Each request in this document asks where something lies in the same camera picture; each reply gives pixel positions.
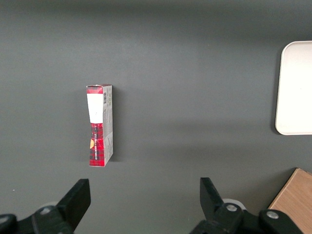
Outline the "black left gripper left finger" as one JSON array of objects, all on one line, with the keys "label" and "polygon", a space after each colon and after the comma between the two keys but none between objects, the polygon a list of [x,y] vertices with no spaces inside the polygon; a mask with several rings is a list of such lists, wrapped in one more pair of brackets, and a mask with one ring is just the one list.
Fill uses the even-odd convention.
[{"label": "black left gripper left finger", "polygon": [[73,234],[91,204],[90,183],[80,179],[56,204],[44,206],[23,220],[0,215],[2,234]]}]

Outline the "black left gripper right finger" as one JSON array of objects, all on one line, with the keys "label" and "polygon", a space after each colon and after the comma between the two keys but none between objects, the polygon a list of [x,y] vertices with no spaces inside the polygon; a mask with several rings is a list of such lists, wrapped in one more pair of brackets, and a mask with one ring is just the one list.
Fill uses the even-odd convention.
[{"label": "black left gripper right finger", "polygon": [[208,177],[200,179],[200,205],[205,219],[192,234],[301,234],[293,220],[282,211],[264,209],[253,215],[239,205],[224,202]]}]

